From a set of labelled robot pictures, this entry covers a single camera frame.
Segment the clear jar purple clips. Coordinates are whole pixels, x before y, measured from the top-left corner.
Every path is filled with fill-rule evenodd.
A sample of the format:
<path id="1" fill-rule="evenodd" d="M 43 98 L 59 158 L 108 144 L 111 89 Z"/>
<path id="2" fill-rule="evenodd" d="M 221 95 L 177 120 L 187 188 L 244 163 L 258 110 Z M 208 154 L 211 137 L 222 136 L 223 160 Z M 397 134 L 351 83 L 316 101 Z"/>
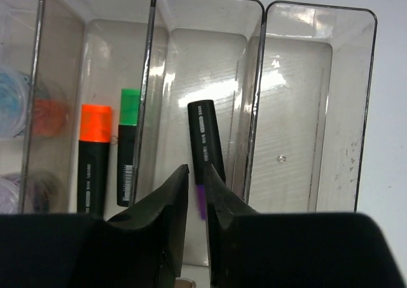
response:
<path id="1" fill-rule="evenodd" d="M 1 175 L 1 214 L 16 214 L 20 194 L 21 173 Z"/>

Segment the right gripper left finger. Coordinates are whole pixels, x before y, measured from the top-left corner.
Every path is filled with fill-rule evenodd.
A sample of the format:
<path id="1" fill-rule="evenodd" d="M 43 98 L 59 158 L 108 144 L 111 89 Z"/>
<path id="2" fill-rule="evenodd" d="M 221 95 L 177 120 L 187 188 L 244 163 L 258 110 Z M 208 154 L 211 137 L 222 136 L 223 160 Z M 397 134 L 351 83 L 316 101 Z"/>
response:
<path id="1" fill-rule="evenodd" d="M 109 287 L 173 287 L 181 274 L 189 169 L 180 165 L 156 190 L 108 223 L 121 230 Z"/>

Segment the orange cap highlighter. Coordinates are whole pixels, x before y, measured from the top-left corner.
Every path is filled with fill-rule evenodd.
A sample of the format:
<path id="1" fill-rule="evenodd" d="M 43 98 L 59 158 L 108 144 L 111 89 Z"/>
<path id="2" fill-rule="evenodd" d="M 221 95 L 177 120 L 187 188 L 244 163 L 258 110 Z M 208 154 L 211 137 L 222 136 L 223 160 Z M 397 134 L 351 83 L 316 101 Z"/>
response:
<path id="1" fill-rule="evenodd" d="M 83 104 L 78 141 L 77 211 L 104 215 L 112 133 L 109 106 Z"/>

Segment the green cap highlighter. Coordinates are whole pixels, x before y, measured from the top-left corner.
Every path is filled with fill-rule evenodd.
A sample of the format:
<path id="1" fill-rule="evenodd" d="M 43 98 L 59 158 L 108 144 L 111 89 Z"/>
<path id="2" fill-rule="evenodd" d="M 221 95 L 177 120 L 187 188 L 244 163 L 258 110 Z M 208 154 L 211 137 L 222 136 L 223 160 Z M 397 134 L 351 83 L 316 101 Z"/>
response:
<path id="1" fill-rule="evenodd" d="M 116 202 L 120 207 L 128 207 L 130 199 L 140 95 L 139 89 L 121 90 L 116 183 Z"/>

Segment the purple cap highlighter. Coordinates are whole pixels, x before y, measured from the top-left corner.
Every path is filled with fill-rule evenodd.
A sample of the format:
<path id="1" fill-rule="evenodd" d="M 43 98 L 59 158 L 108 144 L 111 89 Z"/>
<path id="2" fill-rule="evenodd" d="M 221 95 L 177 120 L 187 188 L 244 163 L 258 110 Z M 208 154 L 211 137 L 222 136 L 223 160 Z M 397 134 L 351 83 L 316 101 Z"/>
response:
<path id="1" fill-rule="evenodd" d="M 206 164 L 214 166 L 222 181 L 226 180 L 216 110 L 213 100 L 198 100 L 187 105 L 193 174 L 197 187 L 200 218 L 207 218 L 204 187 Z"/>

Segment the clear jar blue clips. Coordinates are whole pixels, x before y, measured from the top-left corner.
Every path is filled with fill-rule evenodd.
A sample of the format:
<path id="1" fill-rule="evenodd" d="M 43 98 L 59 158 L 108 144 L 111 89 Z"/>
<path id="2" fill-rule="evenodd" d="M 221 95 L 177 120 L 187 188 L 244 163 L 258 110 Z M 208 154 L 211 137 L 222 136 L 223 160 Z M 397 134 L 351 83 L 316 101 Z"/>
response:
<path id="1" fill-rule="evenodd" d="M 26 126 L 31 77 L 1 65 L 1 138 L 22 135 Z"/>

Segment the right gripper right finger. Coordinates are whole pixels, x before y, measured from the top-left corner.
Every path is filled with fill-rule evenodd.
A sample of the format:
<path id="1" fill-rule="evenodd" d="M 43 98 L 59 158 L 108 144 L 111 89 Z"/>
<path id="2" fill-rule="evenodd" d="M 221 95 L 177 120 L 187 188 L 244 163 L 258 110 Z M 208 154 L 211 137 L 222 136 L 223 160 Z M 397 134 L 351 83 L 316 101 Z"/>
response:
<path id="1" fill-rule="evenodd" d="M 205 167 L 210 286 L 240 287 L 242 258 L 240 216 L 258 212 L 230 190 L 213 165 Z"/>

